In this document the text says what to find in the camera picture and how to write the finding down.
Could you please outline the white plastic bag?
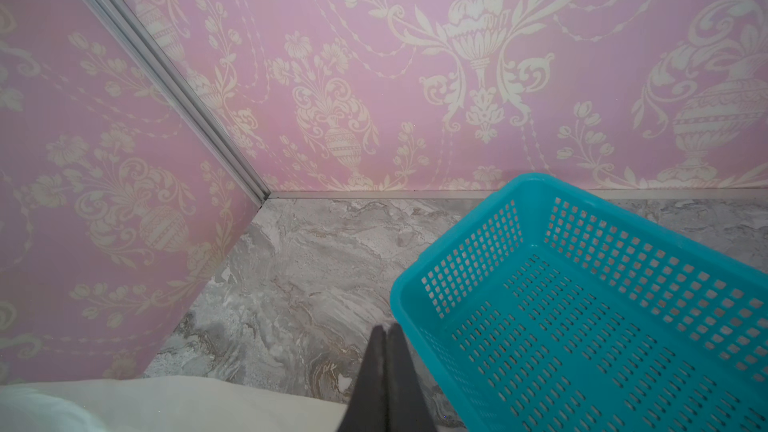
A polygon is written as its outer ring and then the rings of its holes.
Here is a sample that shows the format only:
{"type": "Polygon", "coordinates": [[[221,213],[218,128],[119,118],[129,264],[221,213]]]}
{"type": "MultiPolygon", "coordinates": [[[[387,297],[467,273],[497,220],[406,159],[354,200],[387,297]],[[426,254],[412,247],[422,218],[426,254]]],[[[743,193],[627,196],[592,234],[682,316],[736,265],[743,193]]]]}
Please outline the white plastic bag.
{"type": "Polygon", "coordinates": [[[342,404],[171,376],[4,386],[4,431],[334,431],[342,404]]]}

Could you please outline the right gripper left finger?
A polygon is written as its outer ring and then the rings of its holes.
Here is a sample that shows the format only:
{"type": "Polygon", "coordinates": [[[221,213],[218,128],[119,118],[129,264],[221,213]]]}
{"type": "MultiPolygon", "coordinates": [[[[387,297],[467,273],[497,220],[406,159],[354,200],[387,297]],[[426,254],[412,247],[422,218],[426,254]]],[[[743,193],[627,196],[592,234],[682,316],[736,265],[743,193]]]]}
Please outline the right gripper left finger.
{"type": "Polygon", "coordinates": [[[386,332],[373,328],[338,432],[387,430],[386,332]]]}

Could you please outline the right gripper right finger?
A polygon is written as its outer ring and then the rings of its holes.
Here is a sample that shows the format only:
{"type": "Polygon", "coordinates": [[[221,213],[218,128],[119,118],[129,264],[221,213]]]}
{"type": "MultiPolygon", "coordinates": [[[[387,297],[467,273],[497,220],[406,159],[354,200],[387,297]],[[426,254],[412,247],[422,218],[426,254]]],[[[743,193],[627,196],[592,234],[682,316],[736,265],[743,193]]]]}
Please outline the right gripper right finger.
{"type": "Polygon", "coordinates": [[[398,323],[386,332],[385,366],[389,432],[436,432],[418,381],[405,334],[398,323]]]}

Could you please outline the teal plastic basket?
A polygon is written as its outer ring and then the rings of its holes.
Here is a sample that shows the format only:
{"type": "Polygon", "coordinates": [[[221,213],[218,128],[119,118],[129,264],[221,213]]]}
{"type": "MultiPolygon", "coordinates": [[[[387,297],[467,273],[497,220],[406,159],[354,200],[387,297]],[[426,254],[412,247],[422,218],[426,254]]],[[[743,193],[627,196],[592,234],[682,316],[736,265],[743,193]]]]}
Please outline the teal plastic basket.
{"type": "Polygon", "coordinates": [[[764,273],[554,177],[430,245],[390,306],[471,431],[763,431],[764,273]]]}

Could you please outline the left corner aluminium post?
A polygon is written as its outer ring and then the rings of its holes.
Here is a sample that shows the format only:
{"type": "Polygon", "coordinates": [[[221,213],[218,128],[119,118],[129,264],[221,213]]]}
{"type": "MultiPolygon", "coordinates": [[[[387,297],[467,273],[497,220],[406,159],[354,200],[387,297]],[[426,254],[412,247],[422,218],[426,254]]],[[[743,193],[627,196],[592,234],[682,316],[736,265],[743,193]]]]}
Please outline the left corner aluminium post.
{"type": "Polygon", "coordinates": [[[261,206],[270,195],[268,187],[215,114],[193,91],[129,5],[124,0],[83,1],[158,87],[182,119],[234,175],[249,198],[261,206]]]}

